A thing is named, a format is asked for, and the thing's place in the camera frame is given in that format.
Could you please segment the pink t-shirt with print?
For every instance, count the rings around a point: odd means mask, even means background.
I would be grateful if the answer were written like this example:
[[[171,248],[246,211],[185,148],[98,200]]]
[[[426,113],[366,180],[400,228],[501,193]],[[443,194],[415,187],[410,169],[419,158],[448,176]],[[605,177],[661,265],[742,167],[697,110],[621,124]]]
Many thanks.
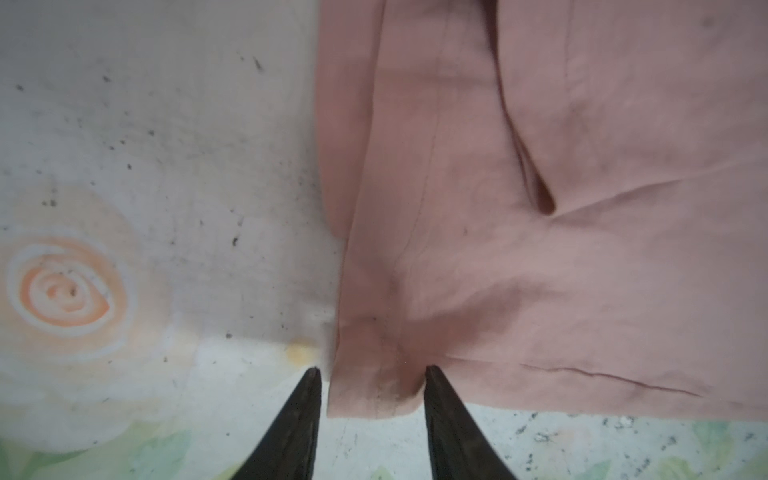
[[[323,1],[328,412],[767,417],[763,1]]]

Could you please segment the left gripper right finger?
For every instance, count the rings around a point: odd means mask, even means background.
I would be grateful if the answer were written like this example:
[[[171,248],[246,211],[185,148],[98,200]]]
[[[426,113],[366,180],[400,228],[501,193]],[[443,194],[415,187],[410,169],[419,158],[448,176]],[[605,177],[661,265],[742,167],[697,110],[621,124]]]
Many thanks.
[[[515,480],[436,365],[425,371],[425,419],[434,480]]]

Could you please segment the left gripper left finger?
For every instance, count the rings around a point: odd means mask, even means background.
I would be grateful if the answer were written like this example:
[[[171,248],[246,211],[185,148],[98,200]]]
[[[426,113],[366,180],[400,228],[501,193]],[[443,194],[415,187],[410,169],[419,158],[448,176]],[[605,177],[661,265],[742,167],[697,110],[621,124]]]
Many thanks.
[[[263,438],[232,480],[310,480],[322,405],[322,377],[306,370]]]

